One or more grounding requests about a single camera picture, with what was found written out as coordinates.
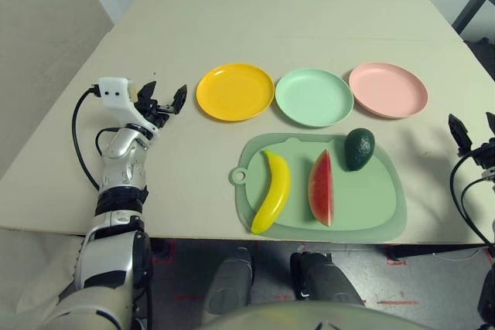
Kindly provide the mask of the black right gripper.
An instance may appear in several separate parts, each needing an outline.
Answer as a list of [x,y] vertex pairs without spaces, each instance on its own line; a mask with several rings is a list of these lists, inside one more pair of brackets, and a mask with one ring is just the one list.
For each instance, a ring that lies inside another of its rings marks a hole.
[[493,135],[486,143],[470,151],[470,138],[468,131],[458,117],[453,114],[448,116],[448,125],[451,135],[458,145],[458,156],[467,155],[483,169],[482,179],[484,181],[494,182],[494,144],[495,144],[495,114],[486,112],[488,126]]

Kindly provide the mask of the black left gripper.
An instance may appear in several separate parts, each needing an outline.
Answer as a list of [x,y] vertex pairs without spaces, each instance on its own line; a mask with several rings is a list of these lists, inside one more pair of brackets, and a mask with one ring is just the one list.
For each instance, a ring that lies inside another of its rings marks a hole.
[[145,84],[138,92],[138,100],[134,103],[135,109],[147,122],[158,129],[165,126],[171,114],[178,114],[186,102],[187,85],[182,85],[175,93],[172,105],[160,105],[153,98],[156,81]]

